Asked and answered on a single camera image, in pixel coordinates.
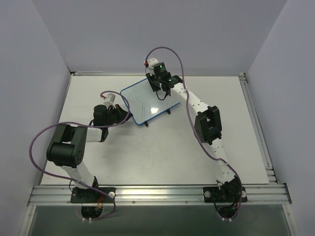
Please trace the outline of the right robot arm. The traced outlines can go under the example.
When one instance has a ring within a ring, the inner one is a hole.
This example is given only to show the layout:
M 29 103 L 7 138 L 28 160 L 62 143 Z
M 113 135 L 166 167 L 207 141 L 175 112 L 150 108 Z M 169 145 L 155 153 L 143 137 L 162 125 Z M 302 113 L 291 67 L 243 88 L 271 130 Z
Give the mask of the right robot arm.
M 236 180 L 237 174 L 229 165 L 223 143 L 221 115 L 217 106 L 201 101 L 186 86 L 184 79 L 172 76 L 163 62 L 152 58 L 144 62 L 145 73 L 153 92 L 165 92 L 165 97 L 178 98 L 185 102 L 189 123 L 197 141 L 214 161 L 216 182 L 219 188 Z

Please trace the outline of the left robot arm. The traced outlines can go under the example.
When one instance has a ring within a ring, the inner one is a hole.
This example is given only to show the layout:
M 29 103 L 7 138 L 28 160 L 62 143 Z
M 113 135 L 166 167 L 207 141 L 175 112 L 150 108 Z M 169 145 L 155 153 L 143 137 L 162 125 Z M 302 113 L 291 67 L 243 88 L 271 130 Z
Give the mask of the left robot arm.
M 57 125 L 47 148 L 47 160 L 61 167 L 70 180 L 75 182 L 77 190 L 97 189 L 97 178 L 90 173 L 83 161 L 86 143 L 104 142 L 109 134 L 109 127 L 123 124 L 132 117 L 131 112 L 123 110 L 118 104 L 108 107 L 97 105 L 88 126 L 65 123 Z

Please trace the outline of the blue framed whiteboard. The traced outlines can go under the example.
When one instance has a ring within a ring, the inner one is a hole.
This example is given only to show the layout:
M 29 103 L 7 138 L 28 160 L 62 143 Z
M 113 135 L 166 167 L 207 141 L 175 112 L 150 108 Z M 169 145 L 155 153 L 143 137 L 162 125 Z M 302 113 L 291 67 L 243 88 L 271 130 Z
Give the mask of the blue framed whiteboard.
M 133 120 L 137 125 L 145 125 L 145 122 L 166 112 L 180 103 L 175 97 L 163 99 L 164 92 L 153 92 L 148 80 L 141 80 L 121 90 L 125 104 L 129 104 L 133 113 Z

